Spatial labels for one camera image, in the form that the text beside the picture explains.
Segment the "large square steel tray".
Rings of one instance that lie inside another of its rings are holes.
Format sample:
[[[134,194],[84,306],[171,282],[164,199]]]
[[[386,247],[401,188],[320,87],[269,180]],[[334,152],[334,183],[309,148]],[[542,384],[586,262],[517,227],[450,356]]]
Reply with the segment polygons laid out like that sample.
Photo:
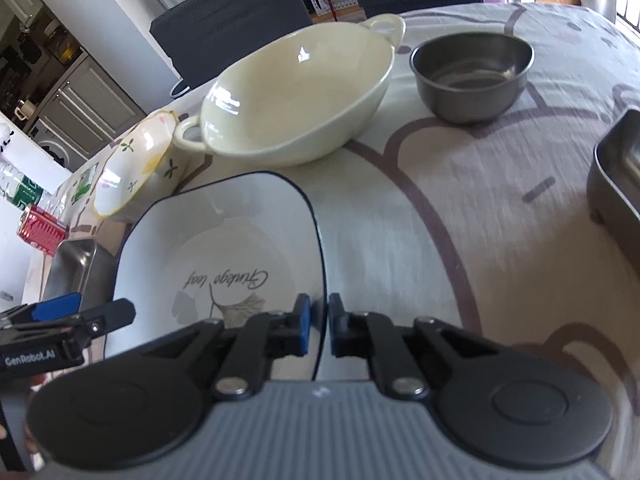
[[[117,259],[94,238],[66,240],[58,246],[42,295],[50,300],[78,292],[79,311],[113,299]]]

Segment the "floral yellow-rim ceramic bowl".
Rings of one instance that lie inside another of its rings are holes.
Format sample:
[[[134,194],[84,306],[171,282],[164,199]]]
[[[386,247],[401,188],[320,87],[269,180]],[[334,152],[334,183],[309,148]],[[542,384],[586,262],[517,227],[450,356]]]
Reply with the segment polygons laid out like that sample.
[[[118,141],[96,184],[93,210],[98,218],[137,222],[175,192],[189,166],[189,154],[172,142],[176,125],[174,113],[157,110]]]

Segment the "washing machine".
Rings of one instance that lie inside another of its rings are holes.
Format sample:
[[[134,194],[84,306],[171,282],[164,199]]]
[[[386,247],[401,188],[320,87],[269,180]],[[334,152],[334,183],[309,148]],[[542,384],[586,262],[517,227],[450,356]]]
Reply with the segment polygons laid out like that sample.
[[[60,166],[75,171],[82,165],[82,158],[56,133],[43,125],[40,120],[32,126],[29,134],[43,151],[47,152]]]

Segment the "clear plastic water bottle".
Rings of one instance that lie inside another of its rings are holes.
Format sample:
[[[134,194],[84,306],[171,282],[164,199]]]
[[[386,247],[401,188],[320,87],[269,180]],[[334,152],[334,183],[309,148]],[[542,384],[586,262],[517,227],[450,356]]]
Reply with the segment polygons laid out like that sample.
[[[1,157],[1,196],[18,209],[38,205],[44,189]]]

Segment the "cream two-handled ceramic bowl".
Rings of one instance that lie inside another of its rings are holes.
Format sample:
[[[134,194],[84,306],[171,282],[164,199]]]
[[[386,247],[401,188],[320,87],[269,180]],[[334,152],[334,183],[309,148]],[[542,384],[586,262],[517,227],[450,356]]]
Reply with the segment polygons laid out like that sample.
[[[367,127],[390,85],[406,32],[396,14],[315,24],[226,68],[198,114],[174,131],[178,148],[289,167],[332,153]]]

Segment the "round stainless steel bowl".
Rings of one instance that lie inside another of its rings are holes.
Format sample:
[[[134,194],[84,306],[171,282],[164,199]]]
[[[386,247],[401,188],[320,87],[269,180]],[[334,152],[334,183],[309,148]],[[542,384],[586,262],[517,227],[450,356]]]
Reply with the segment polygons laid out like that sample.
[[[458,32],[416,46],[409,66],[424,105],[459,126],[492,122],[521,96],[535,50],[498,32]]]

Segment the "grey kitchen cabinet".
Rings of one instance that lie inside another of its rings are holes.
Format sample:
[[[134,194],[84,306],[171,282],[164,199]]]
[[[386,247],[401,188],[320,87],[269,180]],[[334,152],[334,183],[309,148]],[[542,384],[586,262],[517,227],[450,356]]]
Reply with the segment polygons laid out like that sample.
[[[88,159],[144,116],[142,108],[84,53],[38,105],[26,131],[45,128],[67,151]]]

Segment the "small square steel tray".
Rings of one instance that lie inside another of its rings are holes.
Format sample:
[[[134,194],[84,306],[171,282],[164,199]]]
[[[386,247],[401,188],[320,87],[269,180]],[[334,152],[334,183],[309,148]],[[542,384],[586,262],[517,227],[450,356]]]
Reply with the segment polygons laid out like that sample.
[[[587,202],[639,272],[639,110],[628,108],[592,151]]]

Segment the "dark chair left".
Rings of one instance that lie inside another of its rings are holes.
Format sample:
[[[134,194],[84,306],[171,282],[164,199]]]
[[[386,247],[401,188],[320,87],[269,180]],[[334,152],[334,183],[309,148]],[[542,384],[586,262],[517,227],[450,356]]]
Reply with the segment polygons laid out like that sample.
[[[150,33],[194,89],[311,24],[304,0],[186,0],[152,21]]]

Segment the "white square plate black rim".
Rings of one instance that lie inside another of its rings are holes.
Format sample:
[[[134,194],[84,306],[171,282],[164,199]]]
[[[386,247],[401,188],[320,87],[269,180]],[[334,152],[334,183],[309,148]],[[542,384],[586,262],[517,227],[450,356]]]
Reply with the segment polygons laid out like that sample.
[[[206,318],[237,328],[254,314],[311,301],[306,356],[273,364],[276,379],[314,377],[326,292],[314,210],[280,174],[241,174],[154,204],[125,240],[114,296],[134,304],[130,325],[106,337],[108,358]]]

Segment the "red milk can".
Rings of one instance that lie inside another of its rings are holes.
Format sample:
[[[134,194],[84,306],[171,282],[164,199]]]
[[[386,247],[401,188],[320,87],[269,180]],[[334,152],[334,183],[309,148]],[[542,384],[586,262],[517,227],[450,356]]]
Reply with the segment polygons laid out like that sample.
[[[29,205],[21,216],[18,237],[33,248],[53,257],[68,237],[68,227],[36,205]]]

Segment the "green snack packet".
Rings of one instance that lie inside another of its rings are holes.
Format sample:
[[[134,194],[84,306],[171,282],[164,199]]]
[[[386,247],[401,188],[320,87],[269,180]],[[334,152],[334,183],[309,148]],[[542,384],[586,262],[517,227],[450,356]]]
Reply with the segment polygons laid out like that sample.
[[[94,177],[96,176],[96,168],[98,168],[98,165],[94,164],[86,168],[81,173],[79,180],[73,189],[73,194],[70,196],[70,203],[72,205],[79,202],[83,197],[91,192]]]

